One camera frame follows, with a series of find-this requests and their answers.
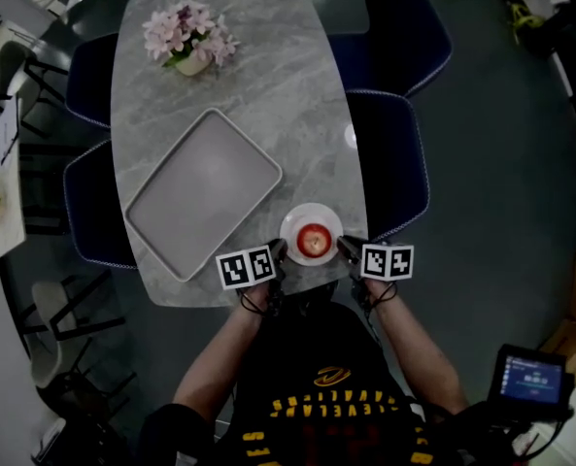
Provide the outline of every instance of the logo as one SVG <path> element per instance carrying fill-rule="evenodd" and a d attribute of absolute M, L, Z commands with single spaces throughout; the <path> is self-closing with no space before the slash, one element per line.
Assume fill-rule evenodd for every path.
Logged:
<path fill-rule="evenodd" d="M 323 376 L 314 380 L 314 384 L 317 386 L 332 386 L 345 380 L 351 374 L 351 371 L 349 369 L 338 368 L 337 366 L 330 366 L 320 369 L 318 374 Z"/>

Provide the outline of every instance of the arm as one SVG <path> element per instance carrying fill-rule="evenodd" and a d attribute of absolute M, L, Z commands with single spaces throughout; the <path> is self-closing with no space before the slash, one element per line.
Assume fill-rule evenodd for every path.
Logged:
<path fill-rule="evenodd" d="M 264 310 L 268 283 L 251 288 L 247 295 Z M 261 316 L 238 305 L 208 347 L 194 360 L 173 402 L 193 409 L 213 425 L 236 383 L 240 364 L 260 324 Z"/>
<path fill-rule="evenodd" d="M 370 302 L 383 294 L 386 283 L 365 280 Z M 399 296 L 376 308 L 378 319 L 415 395 L 457 414 L 468 406 L 458 374 Z"/>

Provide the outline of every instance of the dark floor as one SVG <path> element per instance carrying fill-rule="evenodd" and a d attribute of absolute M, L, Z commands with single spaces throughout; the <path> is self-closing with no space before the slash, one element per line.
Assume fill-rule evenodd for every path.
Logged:
<path fill-rule="evenodd" d="M 126 1 L 85 0 L 68 23 L 83 39 L 116 32 Z M 367 25 L 363 0 L 314 2 L 328 32 Z M 431 204 L 398 237 L 417 250 L 415 277 L 400 291 L 475 402 L 486 397 L 499 347 L 538 346 L 565 312 L 576 250 L 575 122 L 548 63 L 514 43 L 499 0 L 432 2 L 455 53 L 442 76 L 412 99 Z M 75 43 L 60 29 L 47 38 L 67 51 Z M 53 48 L 44 57 L 61 59 Z M 53 139 L 90 146 L 105 136 L 69 116 L 41 114 L 41 120 Z M 31 237 L 6 262 L 20 304 L 30 301 L 34 281 L 61 280 L 79 269 L 99 273 L 76 256 L 69 237 Z M 124 312 L 127 323 L 100 340 L 108 375 L 102 380 L 137 372 L 127 390 L 132 404 L 117 420 L 133 439 L 142 416 L 169 401 L 227 310 L 159 308 L 135 272 L 115 271 L 113 285 L 116 294 L 104 305 Z M 348 285 L 337 293 L 342 302 L 350 302 Z"/>

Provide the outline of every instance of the dark blue chair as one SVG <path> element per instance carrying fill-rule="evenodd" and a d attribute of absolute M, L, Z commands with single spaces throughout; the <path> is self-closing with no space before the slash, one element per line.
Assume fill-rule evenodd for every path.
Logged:
<path fill-rule="evenodd" d="M 409 96 L 452 56 L 452 42 L 429 0 L 365 0 L 369 30 L 329 35 L 344 89 Z"/>
<path fill-rule="evenodd" d="M 65 107 L 74 116 L 111 129 L 111 82 L 119 35 L 83 43 L 72 57 Z"/>
<path fill-rule="evenodd" d="M 427 210 L 430 189 L 413 107 L 373 90 L 346 93 L 363 177 L 369 239 L 380 242 Z"/>
<path fill-rule="evenodd" d="M 119 206 L 111 142 L 86 151 L 63 173 L 74 246 L 89 262 L 136 269 Z"/>

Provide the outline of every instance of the gray tray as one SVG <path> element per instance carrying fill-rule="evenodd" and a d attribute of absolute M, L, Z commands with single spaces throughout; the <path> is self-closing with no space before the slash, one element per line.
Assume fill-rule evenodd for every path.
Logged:
<path fill-rule="evenodd" d="M 158 162 L 124 217 L 164 267 L 187 282 L 282 175 L 221 111 L 208 109 Z"/>

